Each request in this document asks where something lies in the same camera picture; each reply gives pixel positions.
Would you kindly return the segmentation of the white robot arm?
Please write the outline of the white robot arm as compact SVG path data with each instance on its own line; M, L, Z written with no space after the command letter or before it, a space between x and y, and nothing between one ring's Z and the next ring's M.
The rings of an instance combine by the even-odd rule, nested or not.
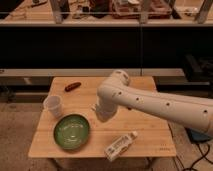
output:
M124 70L114 70L97 88L95 112L102 122L112 118L118 106L129 107L175 122L213 137L213 100L140 90L129 86Z

